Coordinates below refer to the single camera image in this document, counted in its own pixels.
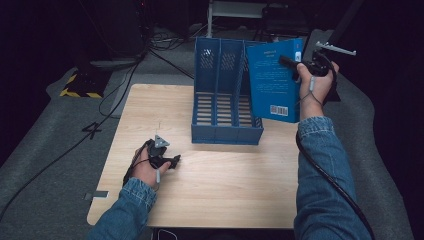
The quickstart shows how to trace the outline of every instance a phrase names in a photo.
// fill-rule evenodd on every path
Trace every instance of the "denim sleeve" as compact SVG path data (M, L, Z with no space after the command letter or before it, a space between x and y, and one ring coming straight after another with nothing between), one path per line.
M309 155L356 200L347 154L326 117L299 122L300 141ZM299 154L296 239L370 239L348 202Z
M118 200L88 233L87 239L137 239L147 224L156 193L137 178L130 178Z

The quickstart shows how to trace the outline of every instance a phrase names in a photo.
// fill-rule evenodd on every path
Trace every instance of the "blue book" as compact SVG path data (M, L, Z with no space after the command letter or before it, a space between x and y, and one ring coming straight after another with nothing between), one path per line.
M293 70L281 65L281 55L300 62L302 39L295 38L247 47L252 113L256 117L299 121L299 87Z

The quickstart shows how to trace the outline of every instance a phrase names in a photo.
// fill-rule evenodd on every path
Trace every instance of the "file organizer compartment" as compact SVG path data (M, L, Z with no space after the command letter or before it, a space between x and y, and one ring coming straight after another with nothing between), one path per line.
M197 38L193 143L258 145L262 120L252 115L246 47L260 42Z

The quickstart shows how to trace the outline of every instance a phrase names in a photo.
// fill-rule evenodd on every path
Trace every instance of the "table top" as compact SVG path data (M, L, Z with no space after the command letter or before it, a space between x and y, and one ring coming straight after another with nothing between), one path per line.
M293 228L297 124L263 119L259 145L192 144L193 86L135 84L120 119L88 213L94 225L118 199L135 150L158 134L181 154L161 176L151 227Z

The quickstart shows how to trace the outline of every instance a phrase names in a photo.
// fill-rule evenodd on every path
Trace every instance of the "hand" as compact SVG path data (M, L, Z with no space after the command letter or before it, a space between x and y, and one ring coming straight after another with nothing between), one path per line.
M336 73L338 73L339 66L334 62L333 66L334 70L336 70ZM315 84L311 94L309 86L311 83L312 74L303 63L299 63L297 65L297 72L302 78L302 83L299 90L299 97L302 99L300 119L302 120L313 116L323 116L324 113L322 111L321 104L324 102L325 97L330 91L333 82L333 73L328 71L328 74L324 77L315 77Z
M138 178L150 187L154 188L156 185L156 169L150 165L149 160L147 160L148 158L149 155L147 153L147 147L145 147L134 163L136 166L133 169L131 177ZM171 162L166 162L159 168L161 176L168 170L170 165Z

